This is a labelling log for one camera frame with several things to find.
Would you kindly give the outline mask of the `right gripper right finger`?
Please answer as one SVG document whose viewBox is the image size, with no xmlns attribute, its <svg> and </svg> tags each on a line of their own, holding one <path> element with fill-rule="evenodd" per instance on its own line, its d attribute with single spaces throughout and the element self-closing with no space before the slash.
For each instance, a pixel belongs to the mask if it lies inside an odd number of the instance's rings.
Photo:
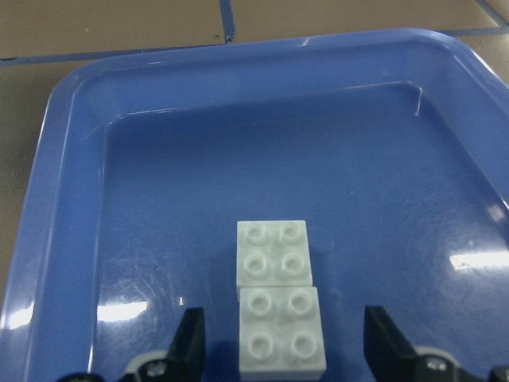
<svg viewBox="0 0 509 382">
<path fill-rule="evenodd" d="M 382 306 L 365 306 L 363 354 L 376 381 L 410 381 L 418 357 Z"/>
</svg>

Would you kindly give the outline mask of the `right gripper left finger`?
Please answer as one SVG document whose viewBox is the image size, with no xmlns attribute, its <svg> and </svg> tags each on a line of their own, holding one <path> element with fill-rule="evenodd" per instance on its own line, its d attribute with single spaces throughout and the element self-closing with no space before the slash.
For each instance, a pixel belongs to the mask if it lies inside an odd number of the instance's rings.
<svg viewBox="0 0 509 382">
<path fill-rule="evenodd" d="M 206 357 L 203 307 L 188 308 L 166 356 L 168 381 L 201 381 Z"/>
</svg>

